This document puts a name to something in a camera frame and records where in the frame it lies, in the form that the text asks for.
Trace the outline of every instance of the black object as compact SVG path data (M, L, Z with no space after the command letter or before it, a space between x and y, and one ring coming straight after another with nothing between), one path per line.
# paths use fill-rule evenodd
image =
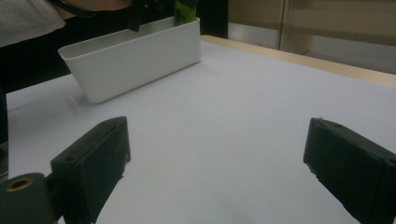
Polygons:
M8 119L6 96L0 87L0 144L8 141Z
M311 119L304 163L361 224L392 224L396 155L348 128Z
M84 18L84 19L88 19L91 17L94 17L97 12L94 11L89 11L89 10L84 10L84 9L80 9L78 7L73 7L72 5L67 4L65 1L62 0L49 0L52 4L61 7L62 9L70 12L71 14L80 17L80 18Z
M132 4L131 20L129 21L128 29L138 32L143 20L143 14L145 13L146 0L134 0Z
M127 120L106 120L51 161L52 174L0 185L0 223L94 223L131 160Z

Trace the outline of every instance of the rectangular bin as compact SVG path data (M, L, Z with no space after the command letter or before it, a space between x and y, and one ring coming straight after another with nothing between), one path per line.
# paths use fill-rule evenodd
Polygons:
M145 85L198 63L199 19L176 25L174 18L79 42L58 50L92 103Z

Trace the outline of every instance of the white table surface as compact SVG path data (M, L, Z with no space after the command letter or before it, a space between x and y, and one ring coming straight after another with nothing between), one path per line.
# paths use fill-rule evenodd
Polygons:
M303 163L311 118L396 152L396 89L202 42L202 60L99 105L72 76L7 95L9 175L126 116L132 161L97 223L356 224Z

